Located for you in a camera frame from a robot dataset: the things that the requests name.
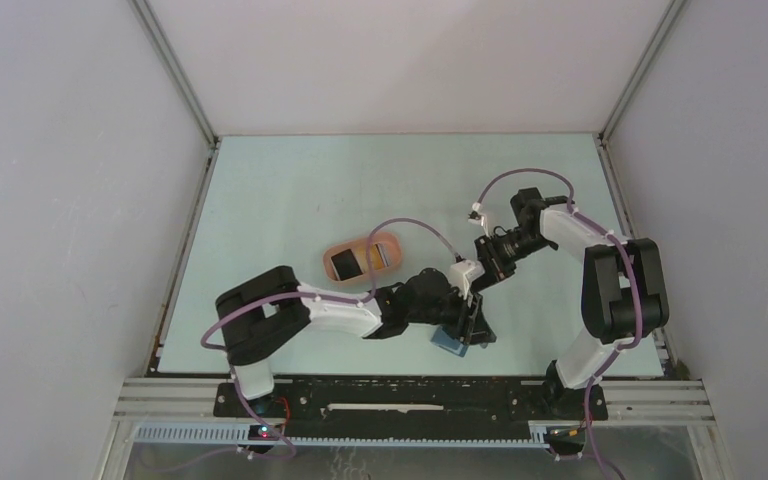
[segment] wall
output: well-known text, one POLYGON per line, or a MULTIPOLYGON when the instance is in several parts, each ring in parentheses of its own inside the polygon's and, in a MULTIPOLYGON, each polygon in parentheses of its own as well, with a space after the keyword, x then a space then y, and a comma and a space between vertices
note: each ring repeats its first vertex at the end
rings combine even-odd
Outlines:
POLYGON ((128 2, 0 1, 0 479, 92 475, 205 158, 128 2))
POLYGON ((768 3, 691 1, 612 147, 679 354, 738 478, 768 478, 768 3))
POLYGON ((669 0, 151 2, 221 134, 594 132, 669 0))

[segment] blue object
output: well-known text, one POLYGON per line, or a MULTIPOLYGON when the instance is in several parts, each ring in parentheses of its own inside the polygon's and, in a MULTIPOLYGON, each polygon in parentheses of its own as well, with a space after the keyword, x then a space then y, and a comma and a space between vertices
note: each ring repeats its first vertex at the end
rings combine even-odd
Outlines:
POLYGON ((446 335, 446 332, 443 331, 443 327, 437 327, 437 330, 434 331, 434 335, 431 337, 431 343, 437 345, 443 350, 446 350, 447 352, 454 353, 459 357, 466 355, 466 351, 469 349, 469 345, 464 345, 463 343, 446 335))

